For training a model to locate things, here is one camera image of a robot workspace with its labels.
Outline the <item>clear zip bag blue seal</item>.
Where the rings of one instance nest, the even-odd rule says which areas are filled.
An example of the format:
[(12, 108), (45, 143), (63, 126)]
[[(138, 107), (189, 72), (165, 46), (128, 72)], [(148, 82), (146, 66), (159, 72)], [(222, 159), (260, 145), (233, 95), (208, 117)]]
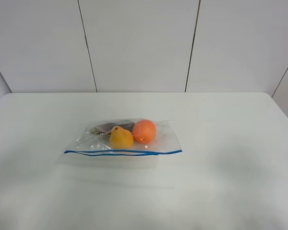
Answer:
[(94, 122), (73, 141), (59, 158), (59, 163), (68, 166), (98, 168), (148, 168), (155, 165), (159, 156), (181, 153), (179, 140), (169, 121), (152, 121), (156, 126), (156, 137), (148, 144), (134, 139), (130, 149), (113, 149), (109, 138), (111, 133), (102, 133), (95, 128), (107, 122), (131, 120), (134, 123), (143, 118), (129, 118)]

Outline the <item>orange fruit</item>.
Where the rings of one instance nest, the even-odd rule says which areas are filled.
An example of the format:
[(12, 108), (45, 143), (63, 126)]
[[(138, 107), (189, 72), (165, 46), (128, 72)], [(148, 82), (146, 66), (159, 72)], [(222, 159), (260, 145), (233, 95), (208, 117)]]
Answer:
[(156, 126), (152, 121), (143, 119), (135, 123), (132, 134), (137, 142), (148, 144), (156, 137)]

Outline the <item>yellow pear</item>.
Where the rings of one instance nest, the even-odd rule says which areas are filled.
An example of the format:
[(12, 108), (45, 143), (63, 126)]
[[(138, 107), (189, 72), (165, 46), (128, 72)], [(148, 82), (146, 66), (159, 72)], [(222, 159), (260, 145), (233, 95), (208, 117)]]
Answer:
[(130, 131), (120, 126), (115, 126), (111, 130), (109, 143), (113, 149), (127, 150), (133, 146), (134, 137)]

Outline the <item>dark purple eggplant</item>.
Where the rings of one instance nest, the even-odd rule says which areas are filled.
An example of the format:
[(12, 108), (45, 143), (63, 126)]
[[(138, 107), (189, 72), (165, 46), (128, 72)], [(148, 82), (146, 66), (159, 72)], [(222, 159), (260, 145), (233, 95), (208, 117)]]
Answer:
[(102, 133), (111, 133), (113, 127), (119, 126), (123, 129), (132, 132), (134, 125), (135, 123), (131, 120), (119, 120), (96, 125), (95, 128)]

